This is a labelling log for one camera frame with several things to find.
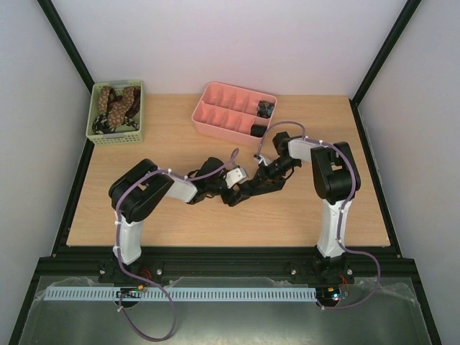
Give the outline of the black necktie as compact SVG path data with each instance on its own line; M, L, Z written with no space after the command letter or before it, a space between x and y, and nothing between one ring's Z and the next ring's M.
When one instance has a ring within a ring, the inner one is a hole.
M280 180L248 180L238 184L239 189L234 194L236 203L245 201L253 196L261 196L282 190L286 183L285 179Z

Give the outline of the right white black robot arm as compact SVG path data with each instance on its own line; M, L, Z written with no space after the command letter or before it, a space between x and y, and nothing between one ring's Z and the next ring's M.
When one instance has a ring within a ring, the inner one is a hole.
M351 147L347 142L329 144L307 137L291 137L280 132L272 140L278 158L271 162L257 153L258 169L249 182L253 196L281 190L295 168L309 162L313 186L323 201L322 230L316 248L323 257L313 264L314 275L327 282L339 272L333 259L346 250L344 235L352 200L360 189Z

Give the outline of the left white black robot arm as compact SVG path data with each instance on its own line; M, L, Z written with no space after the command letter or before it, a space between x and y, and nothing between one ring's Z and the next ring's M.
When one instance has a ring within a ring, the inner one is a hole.
M141 160L109 188L117 226L114 255L124 265L140 258L144 220L163 198L174 198L193 205L205 198L232 192L247 178L245 169L233 160L224 163L210 157L200 169L186 175L170 169L161 170L149 159Z

